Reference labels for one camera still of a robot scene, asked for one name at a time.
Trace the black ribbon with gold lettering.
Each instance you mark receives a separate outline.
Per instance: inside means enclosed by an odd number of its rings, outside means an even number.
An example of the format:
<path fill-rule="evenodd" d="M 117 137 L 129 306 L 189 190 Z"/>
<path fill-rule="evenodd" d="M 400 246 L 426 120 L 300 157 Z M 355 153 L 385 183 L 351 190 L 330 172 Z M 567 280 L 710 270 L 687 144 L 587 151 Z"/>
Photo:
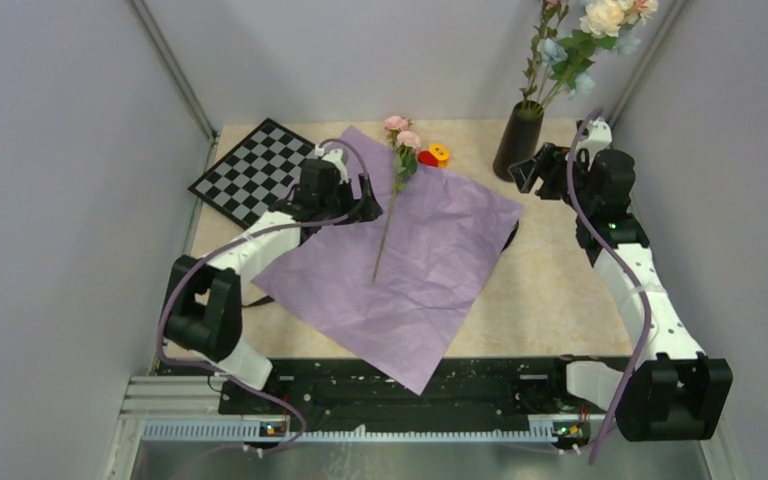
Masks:
<path fill-rule="evenodd" d="M 513 240 L 515 239 L 515 237 L 517 235 L 517 232 L 519 230 L 519 226 L 520 226 L 520 223 L 516 222 L 514 227 L 513 227 L 513 229 L 511 230 L 510 234 L 507 237 L 506 243 L 502 247 L 502 251 L 505 251 L 505 250 L 507 250 L 509 248 L 509 246 L 511 245 L 511 243 L 513 242 Z M 274 302 L 275 302 L 275 300 L 271 296 L 264 295 L 263 297 L 255 300 L 255 301 L 253 301 L 251 303 L 243 304 L 242 308 L 243 309 L 256 308 L 256 307 L 268 305 L 268 304 L 274 303 Z"/>

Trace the pink rose flower stem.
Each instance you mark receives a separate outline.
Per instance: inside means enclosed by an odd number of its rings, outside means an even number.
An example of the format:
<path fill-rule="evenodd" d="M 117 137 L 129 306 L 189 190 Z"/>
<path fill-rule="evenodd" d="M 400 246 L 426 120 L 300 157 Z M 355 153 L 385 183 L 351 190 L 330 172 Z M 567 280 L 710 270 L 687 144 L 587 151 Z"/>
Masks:
<path fill-rule="evenodd" d="M 372 282 L 375 282 L 378 277 L 391 219 L 395 211 L 396 200 L 406 189 L 407 183 L 418 170 L 418 154 L 422 147 L 421 138 L 412 130 L 411 120 L 403 116 L 393 115 L 384 121 L 384 128 L 387 131 L 386 138 L 394 153 L 394 178 L 391 187 L 391 197 L 387 207 L 385 227 L 380 240 L 372 275 Z"/>

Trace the pink and purple wrapping paper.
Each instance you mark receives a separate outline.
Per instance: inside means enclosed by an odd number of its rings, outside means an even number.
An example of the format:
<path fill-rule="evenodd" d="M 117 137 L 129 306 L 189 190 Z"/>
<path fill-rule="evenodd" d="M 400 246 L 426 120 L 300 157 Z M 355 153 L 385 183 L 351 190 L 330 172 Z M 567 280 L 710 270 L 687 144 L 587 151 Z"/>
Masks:
<path fill-rule="evenodd" d="M 495 268 L 523 206 L 427 166 L 393 195 L 392 151 L 354 127 L 342 139 L 354 149 L 350 171 L 368 169 L 382 216 L 319 230 L 254 283 L 418 394 Z"/>

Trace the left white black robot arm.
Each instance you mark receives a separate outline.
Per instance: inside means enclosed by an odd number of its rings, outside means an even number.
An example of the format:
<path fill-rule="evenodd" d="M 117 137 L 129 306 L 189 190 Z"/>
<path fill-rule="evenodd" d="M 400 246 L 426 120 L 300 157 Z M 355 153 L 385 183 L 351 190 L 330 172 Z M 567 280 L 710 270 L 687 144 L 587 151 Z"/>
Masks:
<path fill-rule="evenodd" d="M 279 404 L 273 365 L 245 339 L 243 290 L 270 264 L 328 226 L 371 222 L 383 212 L 367 171 L 352 178 L 349 154 L 337 148 L 302 161 L 288 197 L 216 252 L 175 261 L 163 309 L 164 339 L 211 368 L 241 381 L 243 401 L 257 413 Z"/>

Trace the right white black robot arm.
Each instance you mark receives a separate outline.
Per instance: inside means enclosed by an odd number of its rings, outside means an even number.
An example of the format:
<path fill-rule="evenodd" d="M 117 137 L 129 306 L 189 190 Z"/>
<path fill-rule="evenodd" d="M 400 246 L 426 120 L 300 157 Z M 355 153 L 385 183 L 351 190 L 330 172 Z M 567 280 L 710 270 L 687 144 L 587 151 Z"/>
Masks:
<path fill-rule="evenodd" d="M 650 241 L 630 210 L 634 159 L 619 150 L 594 152 L 546 143 L 510 166 L 518 189 L 575 208 L 576 239 L 611 294 L 623 325 L 643 344 L 633 371 L 604 360 L 571 360 L 546 385 L 549 404 L 572 412 L 585 400 L 608 411 L 632 442 L 709 440 L 733 383 L 726 360 L 709 356 L 692 337 L 656 272 Z"/>

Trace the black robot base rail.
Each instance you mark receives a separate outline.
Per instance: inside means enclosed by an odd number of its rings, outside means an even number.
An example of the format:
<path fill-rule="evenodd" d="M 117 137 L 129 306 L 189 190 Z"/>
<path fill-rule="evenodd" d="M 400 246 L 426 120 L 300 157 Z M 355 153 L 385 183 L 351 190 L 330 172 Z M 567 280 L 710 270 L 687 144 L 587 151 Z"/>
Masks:
<path fill-rule="evenodd" d="M 265 398 L 226 383 L 222 415 L 287 414 L 296 409 L 310 433 L 524 432 L 541 415 L 594 420 L 604 410 L 568 393 L 559 357 L 443 359 L 416 394 L 359 359 L 276 359 Z"/>

